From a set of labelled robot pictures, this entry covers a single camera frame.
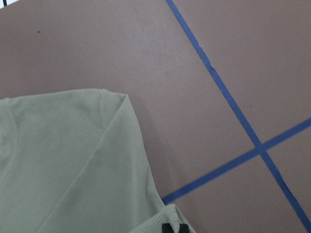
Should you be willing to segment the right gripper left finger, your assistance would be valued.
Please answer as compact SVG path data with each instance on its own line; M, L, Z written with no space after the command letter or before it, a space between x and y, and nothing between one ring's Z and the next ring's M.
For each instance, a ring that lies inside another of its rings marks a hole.
M161 229L162 229L162 233L174 233L174 230L170 223L162 224Z

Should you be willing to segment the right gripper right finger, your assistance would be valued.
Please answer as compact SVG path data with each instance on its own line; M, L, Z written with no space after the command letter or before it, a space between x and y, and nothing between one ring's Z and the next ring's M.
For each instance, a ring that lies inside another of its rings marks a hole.
M179 233L190 233L189 226L187 224L180 224Z

